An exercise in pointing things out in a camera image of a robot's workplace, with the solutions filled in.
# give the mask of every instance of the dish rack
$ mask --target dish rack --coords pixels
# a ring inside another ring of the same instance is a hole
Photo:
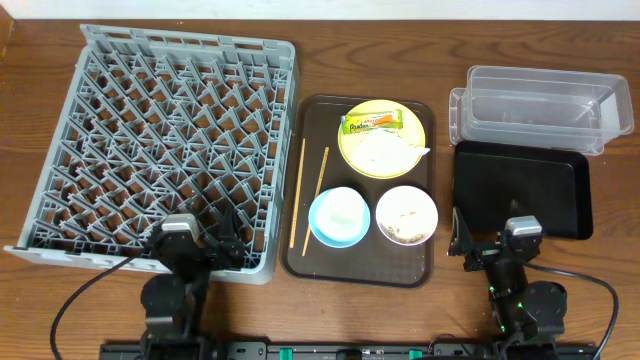
[[[289,42],[81,25],[82,50],[17,246],[34,263],[168,272],[144,245],[172,213],[214,235],[236,210],[245,257],[212,279],[273,276],[298,67]]]

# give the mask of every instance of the clear plastic container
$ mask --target clear plastic container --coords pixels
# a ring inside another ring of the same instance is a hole
[[[463,139],[601,154],[633,131],[627,81],[618,75],[474,66],[450,95],[449,133]]]

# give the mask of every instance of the wooden chopstick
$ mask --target wooden chopstick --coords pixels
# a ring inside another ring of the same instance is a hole
[[[315,200],[320,194],[320,187],[322,186],[322,178],[324,177],[324,168],[327,166],[327,157],[329,157],[329,147],[324,148],[324,156],[322,157],[322,166],[320,167],[320,175],[318,176],[318,185],[316,185],[316,194],[313,197]],[[307,245],[309,244],[309,234],[311,233],[311,226],[307,225],[307,235],[304,237],[304,248],[302,248],[302,256],[307,254]]]
[[[302,139],[302,150],[300,151],[300,163],[298,164],[298,183],[296,184],[296,199],[293,203],[293,220],[291,221],[291,237],[289,238],[289,249],[293,249],[296,240],[296,225],[298,224],[298,204],[300,204],[300,187],[302,186],[302,168],[304,166],[304,145]]]

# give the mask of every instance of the black cable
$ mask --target black cable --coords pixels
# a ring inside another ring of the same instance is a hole
[[[604,350],[604,347],[607,345],[607,342],[611,337],[611,333],[613,332],[613,327],[616,325],[616,321],[618,320],[618,312],[620,311],[620,300],[618,299],[618,294],[613,289],[613,287],[609,285],[607,282],[594,278],[593,276],[589,276],[589,275],[554,269],[554,268],[541,266],[541,265],[530,264],[527,262],[523,262],[523,265],[531,269],[546,271],[551,274],[563,275],[563,276],[573,277],[576,279],[590,281],[592,283],[603,286],[607,290],[609,290],[609,292],[611,293],[611,296],[613,297],[613,314],[611,315],[611,321],[609,321],[609,326],[607,327],[607,331],[604,333],[602,342],[598,346],[598,350],[596,350],[595,354],[593,355],[593,360],[598,360],[600,358],[600,354],[602,353],[602,350]]]
[[[87,281],[78,290],[76,290],[76,292],[73,293],[73,295],[71,295],[71,297],[69,297],[69,299],[67,299],[67,301],[64,303],[64,305],[62,305],[62,307],[60,308],[60,311],[58,311],[58,315],[56,315],[55,320],[53,320],[53,324],[51,324],[51,332],[49,333],[49,343],[51,344],[51,352],[53,352],[53,356],[55,357],[56,360],[62,360],[62,356],[60,355],[60,352],[58,351],[58,346],[56,345],[56,330],[58,329],[58,324],[60,323],[60,320],[62,319],[62,315],[64,315],[64,312],[67,310],[69,305],[71,305],[71,303],[78,296],[80,296],[80,294],[82,294],[82,292],[87,290],[91,285],[95,284],[96,282],[98,282],[98,280],[102,279],[103,277],[105,277],[105,276],[115,272],[116,270],[120,269],[121,267],[127,265],[133,259],[135,259],[135,257],[133,257],[133,256],[129,257],[129,258],[126,258],[126,259],[122,260],[121,262],[119,262],[118,264],[114,265],[111,269],[107,269],[106,271],[100,273],[98,276],[96,276],[93,279]]]
[[[432,355],[433,355],[433,349],[432,349],[433,344],[434,344],[436,341],[438,341],[438,339],[441,339],[441,338],[443,338],[443,337],[445,337],[445,336],[448,336],[448,337],[451,337],[451,338],[457,339],[457,337],[456,337],[455,335],[453,335],[453,334],[440,334],[440,335],[436,336],[433,340],[431,340],[431,342],[429,343],[429,347],[427,347],[427,351],[428,351],[430,354],[432,354]],[[467,353],[467,355],[468,355],[469,357],[472,357],[472,356],[473,356],[473,355],[471,355],[471,351],[469,351],[469,350],[467,349],[467,347],[466,347],[466,346],[464,346],[464,344],[459,344],[459,345],[460,345],[460,346],[462,346],[462,350],[464,350],[464,352],[465,352],[465,353]]]

